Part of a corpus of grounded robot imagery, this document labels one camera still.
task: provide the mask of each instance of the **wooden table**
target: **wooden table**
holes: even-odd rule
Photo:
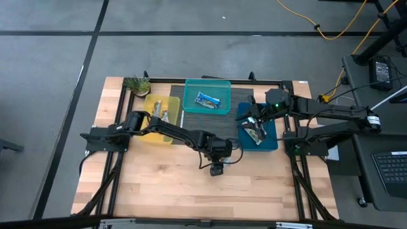
[[[106,78],[95,118],[96,126],[107,127],[114,123],[122,82],[121,77]],[[180,84],[153,83],[152,94],[168,96],[171,85]],[[311,96],[306,81],[294,81],[293,85],[296,95]],[[270,85],[232,87],[254,89],[257,102],[265,102],[265,92],[276,88]],[[121,120],[125,119],[129,96],[130,92],[127,92]],[[135,98],[133,110],[141,110],[143,102]],[[277,136],[281,136],[284,120],[276,120],[275,126]],[[234,151],[232,157],[238,157],[239,153]],[[84,163],[72,213],[82,210],[99,188],[106,155],[106,152],[98,152]],[[328,211],[338,217],[326,164],[316,156],[307,159],[315,194]],[[197,153],[187,146],[162,146],[131,138],[121,170],[114,215],[129,218],[298,220],[293,175],[282,141],[272,152],[246,152],[241,162],[225,167],[222,176],[211,177],[209,168],[199,170],[198,163]],[[102,212],[107,212],[109,197],[108,190]],[[310,217],[304,191],[302,197],[305,214]]]

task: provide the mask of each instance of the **bracket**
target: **bracket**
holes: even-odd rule
[[[81,134],[86,139],[87,151],[126,152],[130,142],[129,134],[116,134],[114,137],[105,137],[114,134],[116,125],[108,128],[92,127],[89,134]]]

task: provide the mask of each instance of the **yellow bin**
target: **yellow bin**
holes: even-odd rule
[[[156,102],[161,101],[160,118],[162,117],[163,111],[168,111],[169,123],[177,125],[178,112],[179,112],[179,98],[169,97],[163,95],[147,95],[144,101],[144,110],[153,115],[154,105]],[[141,129],[147,127],[148,121],[145,118]],[[140,140],[144,142],[151,143],[161,143],[161,144],[171,144],[172,138],[164,136],[162,134],[150,133],[139,137]]]

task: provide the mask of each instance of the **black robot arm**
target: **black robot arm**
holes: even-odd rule
[[[148,126],[141,129],[144,119],[149,122]],[[186,130],[171,123],[162,121],[160,118],[150,116],[145,111],[132,111],[126,120],[119,125],[108,127],[107,135],[99,136],[81,134],[89,144],[109,143],[128,145],[129,136],[143,136],[149,133],[159,133],[180,140],[191,149],[203,153],[211,161],[210,174],[212,176],[223,173],[223,158],[231,155],[232,142],[216,137],[215,134],[204,130]]]
[[[265,105],[256,103],[253,96],[249,96],[248,100],[251,103],[248,112],[237,120],[247,118],[248,124],[242,125],[242,127],[254,129],[261,140],[266,138],[262,125],[264,122],[284,116],[308,120],[306,127],[297,127],[296,132],[284,132],[283,138],[277,139],[287,141],[290,146],[288,151],[296,149],[297,155],[324,156],[327,152],[325,148],[333,147],[352,134],[381,131],[379,117],[368,107],[322,104],[313,99],[292,95],[283,89],[271,89],[266,92]],[[316,117],[345,120],[346,122],[309,128],[310,120]],[[310,148],[318,148],[318,150],[310,152]]]

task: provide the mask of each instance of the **teal bin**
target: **teal bin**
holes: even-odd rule
[[[207,108],[197,102],[198,93],[221,100],[217,109]],[[183,108],[186,112],[225,115],[230,111],[231,83],[228,80],[194,80],[185,81]]]

